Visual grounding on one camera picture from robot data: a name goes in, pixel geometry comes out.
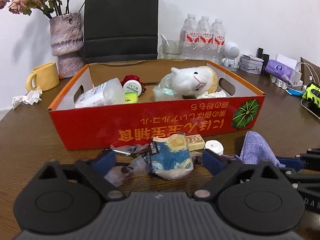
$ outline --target gray ribbed panel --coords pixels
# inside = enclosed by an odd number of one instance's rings
[[[303,240],[294,232],[253,236],[226,225],[209,203],[184,192],[132,192],[121,202],[108,203],[85,228],[59,236],[24,231],[15,240]]]

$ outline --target vase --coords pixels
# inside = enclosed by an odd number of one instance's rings
[[[73,77],[84,67],[83,32],[79,13],[59,15],[50,19],[51,53],[58,57],[61,78]]]

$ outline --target wooden table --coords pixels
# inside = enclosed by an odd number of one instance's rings
[[[300,106],[299,98],[272,84],[267,77],[238,74],[265,92],[266,98],[252,130],[260,133],[278,156],[295,156],[307,148],[320,147],[318,119]],[[0,122],[0,239],[10,240],[20,229],[12,213],[18,193],[42,167],[44,162],[56,159],[73,163],[78,159],[96,157],[100,150],[67,151],[63,146],[47,111],[48,105],[68,82],[44,92],[40,103],[21,105],[10,111]],[[240,153],[247,130],[221,134],[206,139],[219,140],[225,154]],[[187,177],[176,181],[151,180],[148,176],[129,179],[120,186],[130,191],[186,191],[191,194],[212,176],[197,166]],[[320,239],[318,215],[305,212],[298,232],[306,239]]]

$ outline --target plastic water bottle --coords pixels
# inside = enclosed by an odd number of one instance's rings
[[[199,21],[200,40],[199,40],[199,59],[213,60],[214,53],[212,49],[213,33],[209,24],[208,16],[201,16]]]
[[[182,58],[199,59],[199,26],[195,14],[188,14],[180,32],[180,45],[183,46]]]
[[[217,46],[217,57],[215,62],[221,64],[222,60],[222,49],[224,46],[224,41],[226,38],[226,31],[222,25],[222,20],[216,19],[212,24],[212,32],[213,32],[213,44]]]

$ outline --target mug handle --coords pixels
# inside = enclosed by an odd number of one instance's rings
[[[28,92],[30,92],[31,90],[38,90],[40,89],[40,87],[36,87],[34,88],[32,86],[32,80],[37,76],[36,72],[32,72],[28,77],[27,77],[27,81],[26,81],[26,89]]]

